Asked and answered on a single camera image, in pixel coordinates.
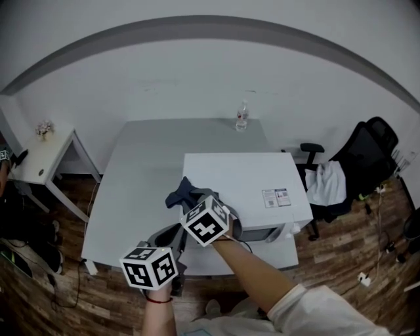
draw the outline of white cloth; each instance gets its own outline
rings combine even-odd
[[[320,164],[316,171],[304,171],[309,203],[326,207],[344,202],[347,197],[346,177],[338,161]]]
[[[180,336],[390,336],[326,286],[297,285],[267,314],[270,321],[220,317],[182,326]]]

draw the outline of wooden floor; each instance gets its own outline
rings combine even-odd
[[[87,209],[93,179],[68,178],[59,182],[61,189],[83,210]],[[51,208],[44,214],[26,200],[34,218],[42,222],[57,219],[61,223],[58,248],[65,255],[64,271],[56,276],[57,296],[63,305],[74,303],[77,294],[77,265],[81,256],[85,224],[71,214],[62,204],[36,190]],[[396,254],[384,254],[379,275],[375,273],[377,260],[377,208],[379,196],[368,199],[373,214],[368,216],[364,203],[354,202],[352,212],[331,224],[320,223],[321,239],[308,241],[308,232],[296,236],[299,267],[285,273],[296,282],[308,287],[328,285],[338,294],[344,294],[367,318],[398,334],[413,325],[419,308],[415,306],[418,291],[403,293],[403,289],[416,281],[420,271],[420,254],[412,256],[406,264],[395,262]],[[399,251],[406,248],[402,240],[402,225],[410,214],[408,199],[400,181],[387,183],[387,192],[381,206],[382,227],[391,239],[398,241]],[[384,234],[383,247],[387,242]],[[80,268],[80,296],[76,308],[51,307],[53,287],[48,282],[47,265],[29,247],[16,249],[36,261],[28,261],[34,280],[23,275],[13,265],[0,258],[0,294],[2,317],[15,334],[23,335],[140,335],[144,299],[135,289],[128,287],[120,269],[98,267],[97,276],[90,276],[84,266]],[[360,272],[371,272],[374,279],[369,288],[357,284]],[[203,314],[206,302],[219,299],[222,310],[228,311],[246,294],[234,277],[199,278],[186,282],[182,298],[175,299],[178,320],[188,320]]]

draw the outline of water bottle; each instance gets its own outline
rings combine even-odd
[[[238,132],[244,132],[248,125],[248,102],[244,100],[241,106],[238,108],[238,114],[236,115],[236,130]]]

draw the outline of white desk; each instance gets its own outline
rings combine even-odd
[[[18,167],[12,168],[9,174],[9,180],[45,185],[70,211],[84,222],[87,222],[89,220],[88,216],[53,183],[56,169],[72,142],[76,152],[91,171],[94,179],[100,182],[100,175],[89,159],[74,129],[67,125],[56,126],[55,132],[48,141],[39,141],[35,135],[31,137],[24,146],[24,150],[28,150],[28,155]],[[48,212],[48,209],[32,195],[29,187],[23,185],[21,189],[40,208]]]
[[[82,257],[120,267],[119,258],[127,248],[179,222],[179,207],[167,209],[165,199],[181,181],[185,153],[271,151],[258,120],[251,120],[244,133],[228,119],[126,123],[96,195]],[[278,268],[298,264],[294,239],[269,249],[256,247],[255,253],[270,255],[268,262]],[[208,274],[232,273],[214,251],[206,251],[220,261],[207,269]],[[203,275],[197,273],[196,261],[188,260],[190,254],[184,254],[186,275]]]

